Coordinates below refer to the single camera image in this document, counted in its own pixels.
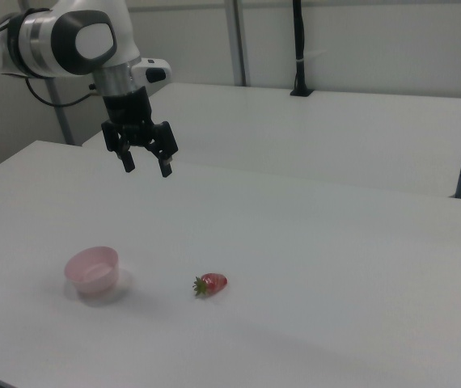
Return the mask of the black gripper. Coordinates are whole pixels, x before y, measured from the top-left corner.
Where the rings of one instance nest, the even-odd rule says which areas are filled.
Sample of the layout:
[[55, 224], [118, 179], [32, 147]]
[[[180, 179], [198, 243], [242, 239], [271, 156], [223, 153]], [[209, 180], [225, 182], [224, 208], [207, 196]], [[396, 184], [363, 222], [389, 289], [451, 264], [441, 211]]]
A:
[[[130, 145], [136, 145], [146, 146], [158, 159], [163, 178], [171, 175], [173, 155], [179, 148], [167, 121], [153, 123], [146, 88], [139, 88], [127, 95], [105, 96], [103, 101], [109, 117], [109, 120], [101, 124], [105, 145], [109, 152], [115, 153], [122, 161], [125, 171], [130, 173], [135, 169], [129, 148]], [[122, 126], [130, 127], [125, 135], [118, 132]]]

